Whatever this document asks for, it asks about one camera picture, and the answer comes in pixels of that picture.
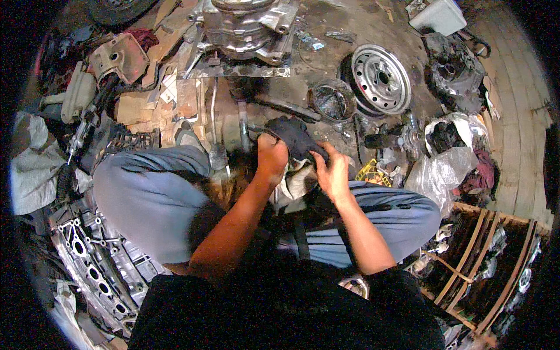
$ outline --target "shoe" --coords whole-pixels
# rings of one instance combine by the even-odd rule
[[[180,120],[173,126],[175,130],[175,145],[176,146],[194,146],[206,153],[204,147],[200,143],[197,135],[194,133],[193,127],[190,122],[186,120]]]

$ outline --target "tire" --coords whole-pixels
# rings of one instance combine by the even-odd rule
[[[101,26],[116,27],[142,16],[157,0],[88,0],[91,18]]]

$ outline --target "yellow plastic object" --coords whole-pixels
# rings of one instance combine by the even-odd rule
[[[357,181],[367,181],[369,183],[392,187],[389,179],[381,171],[376,170],[377,160],[372,158],[363,168],[356,174]]]

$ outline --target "white plastic tank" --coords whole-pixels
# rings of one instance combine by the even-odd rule
[[[445,36],[466,26],[461,8],[453,0],[435,0],[408,23],[418,31],[432,28]]]

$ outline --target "black shirt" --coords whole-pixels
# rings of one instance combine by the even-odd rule
[[[416,280],[394,267],[367,276],[370,300],[305,261],[253,270],[214,287],[191,276],[150,284],[129,349],[443,349]]]

